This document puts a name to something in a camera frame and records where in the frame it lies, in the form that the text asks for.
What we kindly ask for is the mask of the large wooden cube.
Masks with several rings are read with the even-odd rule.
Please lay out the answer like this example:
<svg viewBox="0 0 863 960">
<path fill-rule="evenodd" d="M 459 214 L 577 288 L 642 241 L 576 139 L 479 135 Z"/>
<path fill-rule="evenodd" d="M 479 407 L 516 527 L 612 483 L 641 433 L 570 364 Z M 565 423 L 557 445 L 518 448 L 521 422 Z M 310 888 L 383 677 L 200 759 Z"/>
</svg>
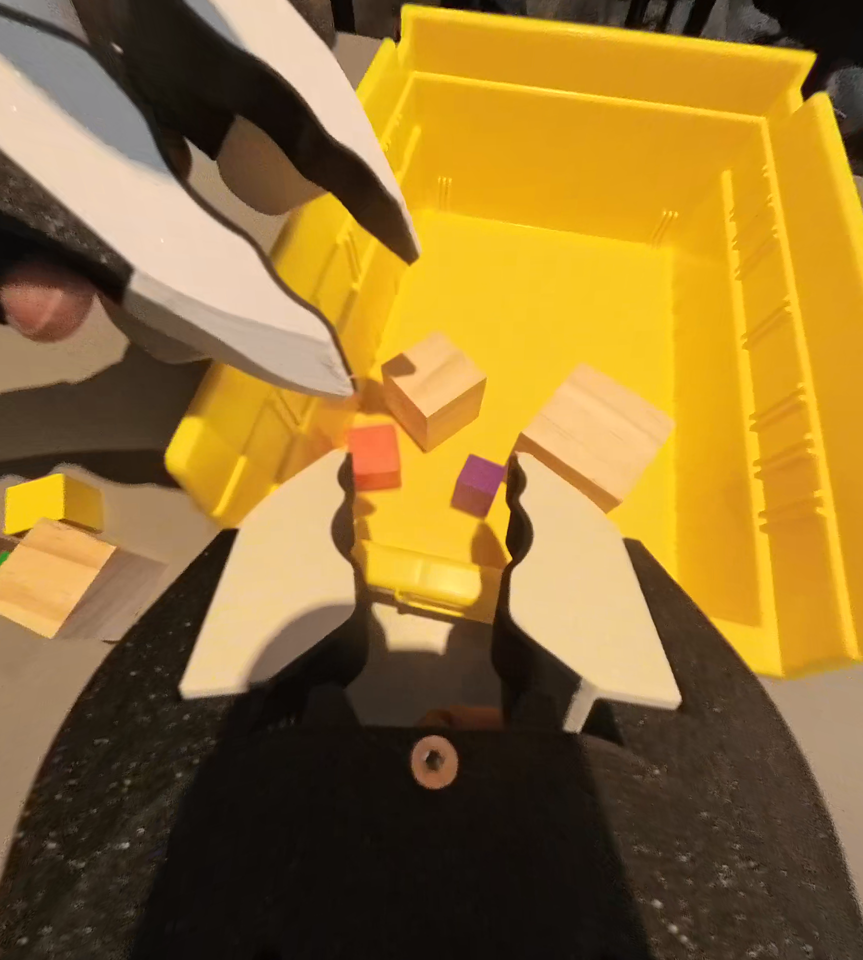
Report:
<svg viewBox="0 0 863 960">
<path fill-rule="evenodd" d="M 654 462 L 674 420 L 637 393 L 578 365 L 515 441 L 605 513 L 620 506 Z"/>
</svg>

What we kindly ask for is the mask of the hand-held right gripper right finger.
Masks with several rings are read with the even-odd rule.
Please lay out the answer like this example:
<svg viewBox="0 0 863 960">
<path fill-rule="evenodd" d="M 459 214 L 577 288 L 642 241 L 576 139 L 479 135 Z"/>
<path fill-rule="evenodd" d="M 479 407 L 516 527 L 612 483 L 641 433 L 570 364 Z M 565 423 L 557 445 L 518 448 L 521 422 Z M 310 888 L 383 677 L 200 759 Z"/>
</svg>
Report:
<svg viewBox="0 0 863 960">
<path fill-rule="evenodd" d="M 509 463 L 491 643 L 505 721 L 581 732 L 598 702 L 674 712 L 681 693 L 618 528 L 530 453 Z"/>
</svg>

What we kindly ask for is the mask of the small red cube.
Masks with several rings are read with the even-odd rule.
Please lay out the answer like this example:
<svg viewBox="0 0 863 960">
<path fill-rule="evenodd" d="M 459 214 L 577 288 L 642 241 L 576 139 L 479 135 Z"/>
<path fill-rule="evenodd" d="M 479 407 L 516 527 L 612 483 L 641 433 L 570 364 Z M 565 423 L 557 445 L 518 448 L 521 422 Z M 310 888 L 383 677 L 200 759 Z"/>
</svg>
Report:
<svg viewBox="0 0 863 960">
<path fill-rule="evenodd" d="M 398 431 L 393 423 L 356 426 L 347 434 L 353 483 L 359 493 L 397 490 L 402 485 Z"/>
</svg>

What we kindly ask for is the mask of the yellow plastic bin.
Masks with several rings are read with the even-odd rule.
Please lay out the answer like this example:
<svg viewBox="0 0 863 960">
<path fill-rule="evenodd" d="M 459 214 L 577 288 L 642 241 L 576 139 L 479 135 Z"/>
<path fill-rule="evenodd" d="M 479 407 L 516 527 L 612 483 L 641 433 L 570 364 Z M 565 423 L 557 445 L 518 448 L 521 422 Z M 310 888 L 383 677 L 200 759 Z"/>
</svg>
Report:
<svg viewBox="0 0 863 960">
<path fill-rule="evenodd" d="M 364 404 L 213 366 L 164 455 L 221 527 L 347 426 L 382 366 L 441 333 L 486 377 L 402 485 L 364 500 L 369 585 L 487 623 L 509 510 L 450 502 L 467 457 L 506 462 L 580 364 L 673 420 L 613 513 L 771 676 L 863 662 L 863 208 L 810 54 L 407 6 L 358 97 L 413 214 L 404 266 L 339 203 L 271 254 L 335 326 Z"/>
</svg>

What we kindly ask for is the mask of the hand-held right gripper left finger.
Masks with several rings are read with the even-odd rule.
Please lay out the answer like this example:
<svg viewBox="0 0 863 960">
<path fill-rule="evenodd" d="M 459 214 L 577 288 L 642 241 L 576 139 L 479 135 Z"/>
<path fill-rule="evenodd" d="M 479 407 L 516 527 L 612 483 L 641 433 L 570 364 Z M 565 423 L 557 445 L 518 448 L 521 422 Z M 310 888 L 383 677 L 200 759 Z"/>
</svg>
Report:
<svg viewBox="0 0 863 960">
<path fill-rule="evenodd" d="M 185 700 L 241 694 L 285 678 L 359 604 L 355 486 L 346 450 L 331 450 L 240 522 L 178 684 Z"/>
</svg>

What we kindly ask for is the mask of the small wooden cube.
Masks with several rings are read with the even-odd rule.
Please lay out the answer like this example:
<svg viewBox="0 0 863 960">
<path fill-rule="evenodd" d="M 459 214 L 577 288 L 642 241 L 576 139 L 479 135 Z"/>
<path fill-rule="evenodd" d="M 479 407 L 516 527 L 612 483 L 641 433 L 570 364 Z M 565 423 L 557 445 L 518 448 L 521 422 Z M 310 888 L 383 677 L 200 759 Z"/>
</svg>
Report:
<svg viewBox="0 0 863 960">
<path fill-rule="evenodd" d="M 380 372 L 388 412 L 425 452 L 481 414 L 486 374 L 441 332 L 401 351 Z"/>
</svg>

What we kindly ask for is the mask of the medium wooden cube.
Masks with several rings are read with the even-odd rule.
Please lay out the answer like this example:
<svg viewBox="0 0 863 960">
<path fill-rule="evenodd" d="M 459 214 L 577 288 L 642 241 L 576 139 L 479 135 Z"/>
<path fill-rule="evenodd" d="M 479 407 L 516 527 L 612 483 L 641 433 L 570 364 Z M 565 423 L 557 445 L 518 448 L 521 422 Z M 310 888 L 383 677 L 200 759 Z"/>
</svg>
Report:
<svg viewBox="0 0 863 960">
<path fill-rule="evenodd" d="M 0 567 L 0 617 L 52 640 L 118 547 L 65 522 L 38 521 Z"/>
</svg>

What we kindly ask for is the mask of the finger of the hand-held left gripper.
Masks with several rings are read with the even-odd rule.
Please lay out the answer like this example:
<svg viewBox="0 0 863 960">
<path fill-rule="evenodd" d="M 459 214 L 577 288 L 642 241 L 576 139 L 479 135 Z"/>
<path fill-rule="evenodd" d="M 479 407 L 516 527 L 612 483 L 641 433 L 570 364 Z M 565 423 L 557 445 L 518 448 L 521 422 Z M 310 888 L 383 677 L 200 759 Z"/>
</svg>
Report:
<svg viewBox="0 0 863 960">
<path fill-rule="evenodd" d="M 233 122 L 248 121 L 396 257 L 420 256 L 362 102 L 292 2 L 79 1 L 75 13 L 91 52 L 160 129 L 216 160 Z"/>
<path fill-rule="evenodd" d="M 126 91 L 74 37 L 1 14 L 0 152 L 123 261 L 137 321 L 268 383 L 352 395 L 328 321 L 174 176 Z"/>
</svg>

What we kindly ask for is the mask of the small purple cube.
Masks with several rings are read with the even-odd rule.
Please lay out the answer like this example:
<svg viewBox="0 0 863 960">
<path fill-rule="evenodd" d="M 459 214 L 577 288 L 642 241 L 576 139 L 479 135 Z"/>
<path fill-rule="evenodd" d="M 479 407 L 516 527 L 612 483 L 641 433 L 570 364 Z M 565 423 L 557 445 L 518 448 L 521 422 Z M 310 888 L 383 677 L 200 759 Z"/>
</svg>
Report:
<svg viewBox="0 0 863 960">
<path fill-rule="evenodd" d="M 486 519 L 507 472 L 504 462 L 469 454 L 455 481 L 450 507 L 476 519 Z"/>
</svg>

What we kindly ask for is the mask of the small yellow cube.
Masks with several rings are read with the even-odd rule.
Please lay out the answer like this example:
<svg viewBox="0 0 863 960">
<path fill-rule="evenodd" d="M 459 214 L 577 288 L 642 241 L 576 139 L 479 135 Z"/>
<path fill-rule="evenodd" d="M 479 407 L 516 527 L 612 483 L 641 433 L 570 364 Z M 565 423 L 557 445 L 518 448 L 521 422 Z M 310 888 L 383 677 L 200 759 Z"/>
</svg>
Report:
<svg viewBox="0 0 863 960">
<path fill-rule="evenodd" d="M 6 488 L 4 534 L 26 534 L 41 520 L 65 522 L 79 529 L 100 532 L 104 529 L 102 492 L 65 473 L 49 474 Z"/>
</svg>

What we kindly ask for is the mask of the person's left hand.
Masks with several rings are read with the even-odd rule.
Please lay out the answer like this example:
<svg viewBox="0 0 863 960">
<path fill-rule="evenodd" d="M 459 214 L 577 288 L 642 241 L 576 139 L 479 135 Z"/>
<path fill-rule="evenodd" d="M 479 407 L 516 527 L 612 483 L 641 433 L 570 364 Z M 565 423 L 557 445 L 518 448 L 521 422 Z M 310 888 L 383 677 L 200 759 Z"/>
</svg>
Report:
<svg viewBox="0 0 863 960">
<path fill-rule="evenodd" d="M 86 278 L 45 260 L 19 263 L 0 280 L 6 324 L 39 343 L 59 342 L 76 333 L 97 294 Z"/>
</svg>

